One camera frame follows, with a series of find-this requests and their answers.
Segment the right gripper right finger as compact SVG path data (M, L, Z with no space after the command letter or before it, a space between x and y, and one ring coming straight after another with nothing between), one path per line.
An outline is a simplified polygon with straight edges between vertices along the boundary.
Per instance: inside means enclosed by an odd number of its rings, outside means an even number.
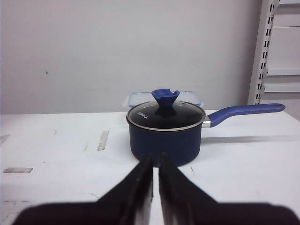
M166 225L298 225L295 213L265 202L218 202L167 157L159 159L159 193Z

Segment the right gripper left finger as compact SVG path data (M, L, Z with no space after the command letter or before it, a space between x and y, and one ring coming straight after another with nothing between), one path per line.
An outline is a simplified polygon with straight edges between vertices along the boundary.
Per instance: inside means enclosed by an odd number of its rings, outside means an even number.
M144 157L95 202L42 204L24 209L15 225L147 225L153 198L153 162Z

